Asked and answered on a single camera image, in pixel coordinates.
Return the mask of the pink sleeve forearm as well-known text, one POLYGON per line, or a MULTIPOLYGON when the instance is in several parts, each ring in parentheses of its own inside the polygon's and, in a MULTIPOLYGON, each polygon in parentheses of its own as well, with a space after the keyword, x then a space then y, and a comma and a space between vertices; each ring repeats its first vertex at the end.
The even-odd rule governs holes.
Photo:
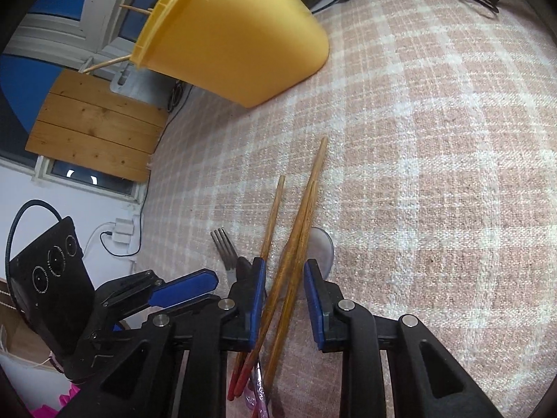
POLYGON ((31 407, 29 412, 33 418, 56 418, 79 392, 80 387, 71 384, 65 394, 58 395, 56 399, 42 400, 40 405, 31 407))

